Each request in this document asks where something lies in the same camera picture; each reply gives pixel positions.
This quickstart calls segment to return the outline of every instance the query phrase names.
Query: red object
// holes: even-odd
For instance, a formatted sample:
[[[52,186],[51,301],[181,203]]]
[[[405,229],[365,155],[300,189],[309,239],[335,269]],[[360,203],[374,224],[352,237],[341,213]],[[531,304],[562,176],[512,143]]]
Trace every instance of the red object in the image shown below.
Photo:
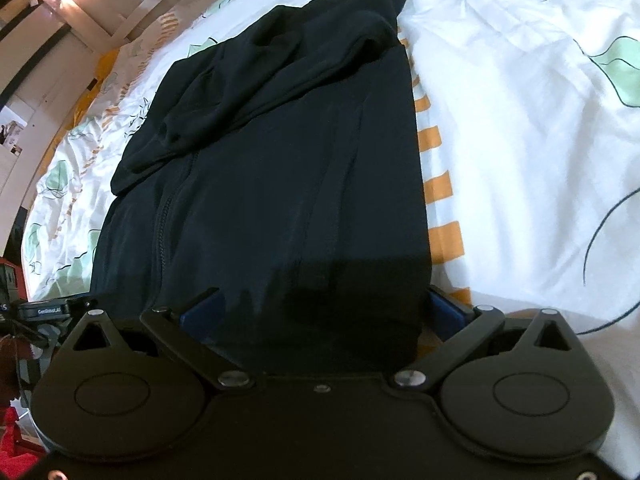
[[[10,480],[17,480],[44,457],[41,446],[22,439],[17,425],[18,413],[12,406],[4,413],[6,429],[0,439],[0,472]]]
[[[27,286],[24,282],[24,274],[22,273],[22,267],[19,267],[15,264],[12,264],[9,260],[5,260],[0,257],[0,264],[5,264],[14,268],[15,272],[15,281],[18,285],[18,296],[20,296],[21,300],[27,300]]]

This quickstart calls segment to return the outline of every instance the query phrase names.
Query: black fabric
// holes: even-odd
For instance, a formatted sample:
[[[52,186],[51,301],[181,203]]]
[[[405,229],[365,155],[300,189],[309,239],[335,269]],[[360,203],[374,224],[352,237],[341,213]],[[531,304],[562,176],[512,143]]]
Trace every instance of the black fabric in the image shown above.
[[[171,67],[111,182],[112,316],[217,286],[209,344],[249,370],[413,359],[431,264],[404,1],[275,7]]]

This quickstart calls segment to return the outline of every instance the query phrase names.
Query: bed sheet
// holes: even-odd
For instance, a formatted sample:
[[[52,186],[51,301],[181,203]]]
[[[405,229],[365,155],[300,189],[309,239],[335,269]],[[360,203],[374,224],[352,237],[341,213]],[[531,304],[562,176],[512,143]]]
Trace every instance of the bed sheet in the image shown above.
[[[198,1],[123,47],[38,183],[30,296],[88,290],[111,175],[171,64],[277,4]],[[434,283],[507,311],[553,306],[616,397],[602,455],[640,472],[640,0],[407,0]],[[615,326],[604,324],[625,316]]]

